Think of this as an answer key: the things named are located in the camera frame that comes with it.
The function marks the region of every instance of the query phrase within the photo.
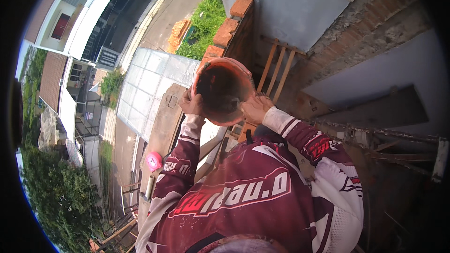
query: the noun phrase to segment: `red door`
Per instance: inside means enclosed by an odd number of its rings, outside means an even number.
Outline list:
[[[66,28],[67,23],[69,22],[70,16],[66,14],[61,14],[58,22],[56,23],[55,29],[53,30],[52,37],[56,39],[61,39],[63,36],[64,29]]]

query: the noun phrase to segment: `man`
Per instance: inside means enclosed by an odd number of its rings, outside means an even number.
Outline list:
[[[362,188],[341,143],[256,96],[240,108],[247,121],[263,126],[194,184],[202,97],[191,99],[188,90],[180,106],[186,118],[157,178],[138,253],[320,253],[356,246]],[[301,175],[286,141],[315,166],[313,182]]]

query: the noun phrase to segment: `bush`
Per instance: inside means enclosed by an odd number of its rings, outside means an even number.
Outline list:
[[[108,73],[101,82],[102,94],[104,95],[104,104],[112,109],[116,108],[119,99],[120,88],[122,87],[125,75],[121,69],[117,68],[113,72]]]
[[[177,55],[188,58],[201,60],[209,45],[212,42],[214,35],[226,18],[226,13],[222,0],[203,0],[199,7],[194,11],[191,17],[192,26],[195,28],[189,39],[197,39],[197,41],[189,45],[185,39],[178,50]]]

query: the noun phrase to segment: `orange bucket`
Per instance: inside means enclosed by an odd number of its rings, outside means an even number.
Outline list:
[[[192,95],[203,97],[205,117],[218,126],[232,126],[244,119],[239,103],[255,95],[251,72],[231,58],[214,58],[194,74]]]

